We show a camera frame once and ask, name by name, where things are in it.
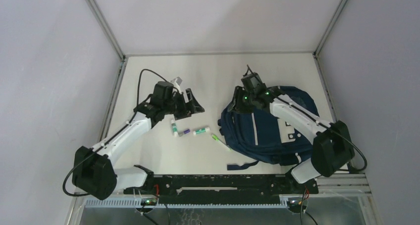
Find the green white glue stick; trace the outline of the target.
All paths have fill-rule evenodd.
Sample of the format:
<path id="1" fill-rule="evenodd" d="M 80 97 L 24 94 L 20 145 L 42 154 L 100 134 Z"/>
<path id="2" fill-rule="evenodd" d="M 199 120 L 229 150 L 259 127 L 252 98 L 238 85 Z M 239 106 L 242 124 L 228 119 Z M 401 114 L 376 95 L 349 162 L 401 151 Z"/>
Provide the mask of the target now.
<path id="1" fill-rule="evenodd" d="M 177 129 L 177 125 L 176 125 L 175 120 L 174 119 L 171 119 L 170 123 L 171 123 L 172 134 L 175 137 L 178 137 L 179 136 L 179 133 L 178 133 L 178 129 Z"/>

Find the navy blue backpack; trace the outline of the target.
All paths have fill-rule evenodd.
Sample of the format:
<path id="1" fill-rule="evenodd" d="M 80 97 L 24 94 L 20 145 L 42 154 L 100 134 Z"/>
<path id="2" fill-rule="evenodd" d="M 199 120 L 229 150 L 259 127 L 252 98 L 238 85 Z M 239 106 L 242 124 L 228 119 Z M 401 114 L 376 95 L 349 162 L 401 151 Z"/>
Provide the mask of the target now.
<path id="1" fill-rule="evenodd" d="M 243 165 L 228 164 L 227 170 L 244 170 L 258 162 L 290 166 L 309 159 L 313 146 L 301 132 L 268 112 L 231 112 L 226 107 L 217 121 L 226 145 L 254 161 Z"/>

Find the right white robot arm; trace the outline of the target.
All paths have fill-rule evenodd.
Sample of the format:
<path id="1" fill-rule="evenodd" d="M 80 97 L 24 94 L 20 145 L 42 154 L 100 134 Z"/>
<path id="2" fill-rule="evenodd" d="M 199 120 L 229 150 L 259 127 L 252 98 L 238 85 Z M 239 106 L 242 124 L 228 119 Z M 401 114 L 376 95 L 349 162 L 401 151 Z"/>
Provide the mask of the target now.
<path id="1" fill-rule="evenodd" d="M 290 166 L 287 189 L 329 177 L 354 156 L 347 125 L 320 118 L 314 100 L 295 87 L 267 87 L 247 73 L 218 124 L 227 145 L 255 162 Z"/>

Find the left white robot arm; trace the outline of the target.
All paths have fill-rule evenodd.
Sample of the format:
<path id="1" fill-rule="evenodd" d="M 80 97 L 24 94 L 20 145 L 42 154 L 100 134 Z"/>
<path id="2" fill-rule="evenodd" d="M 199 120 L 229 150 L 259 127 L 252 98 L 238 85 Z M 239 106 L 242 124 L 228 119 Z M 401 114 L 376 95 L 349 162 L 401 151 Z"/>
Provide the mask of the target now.
<path id="1" fill-rule="evenodd" d="M 154 90 L 133 109 L 133 114 L 112 136 L 104 138 L 92 147 L 81 146 L 75 153 L 74 166 L 65 177 L 74 186 L 99 200 L 113 192 L 136 187 L 144 194 L 153 191 L 155 181 L 152 171 L 140 165 L 116 169 L 114 165 L 134 143 L 152 130 L 166 115 L 175 120 L 203 113 L 192 90 L 180 90 L 176 84 L 159 81 Z"/>

